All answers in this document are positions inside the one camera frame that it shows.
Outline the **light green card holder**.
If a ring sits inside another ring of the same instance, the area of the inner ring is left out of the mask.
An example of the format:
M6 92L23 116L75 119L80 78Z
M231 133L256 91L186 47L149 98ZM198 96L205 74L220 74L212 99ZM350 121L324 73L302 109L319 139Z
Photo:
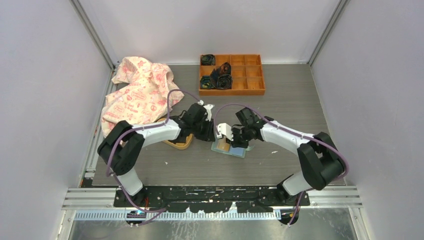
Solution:
M218 139L215 142L212 143L211 145L211 150L217 153L221 153L221 154L225 154L225 155L230 155L230 156L234 156L234 157L238 157L238 158L244 158L246 155L246 152L251 151L254 146L248 146L247 148L242 148L242 147L232 147L230 146L229 152L223 152L223 151L219 151L216 149L216 145L217 145L217 141L222 140L222 139Z

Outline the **yellow oval tray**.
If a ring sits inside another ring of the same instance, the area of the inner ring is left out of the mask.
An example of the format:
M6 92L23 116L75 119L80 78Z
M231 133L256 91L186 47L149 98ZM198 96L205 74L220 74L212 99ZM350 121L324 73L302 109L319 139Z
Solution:
M166 120L165 118L160 118L156 122L162 122L162 121L165 121L165 120ZM186 124L186 122L184 122L183 120L181 120L179 118L178 119L172 119L172 120L175 121L178 124L181 124L183 127L188 127L188 125ZM182 135L180 134L177 139L174 139L174 140L164 140L162 142L165 143L165 144L167 144L167 145L169 145L169 146L171 146L171 147L174 147L174 148L176 148L178 150L185 150L185 149L187 149L190 146L190 144L193 141L193 139L194 139L194 134L193 133L190 133L189 135L187 135L185 137L185 139L183 139Z

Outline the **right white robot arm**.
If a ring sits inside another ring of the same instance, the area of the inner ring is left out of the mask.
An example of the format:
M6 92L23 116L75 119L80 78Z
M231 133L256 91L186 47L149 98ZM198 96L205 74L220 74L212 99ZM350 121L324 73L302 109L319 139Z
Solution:
M231 128L233 147L247 148L251 140L260 140L276 144L298 157L300 171L277 185L280 189L277 198L283 205L291 205L301 192L322 190L348 170L333 140L325 132L303 133L271 117L259 116L248 107L235 115L240 123Z

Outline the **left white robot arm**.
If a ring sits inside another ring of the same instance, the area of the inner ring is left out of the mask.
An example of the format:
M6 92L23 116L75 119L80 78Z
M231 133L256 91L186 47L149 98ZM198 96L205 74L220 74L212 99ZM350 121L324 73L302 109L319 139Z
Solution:
M189 137L213 142L213 107L212 104L198 102L168 120L143 125L131 125L122 120L116 124L97 148L97 153L127 192L129 203L138 207L146 200L144 184L134 169L142 148L163 141L185 144Z

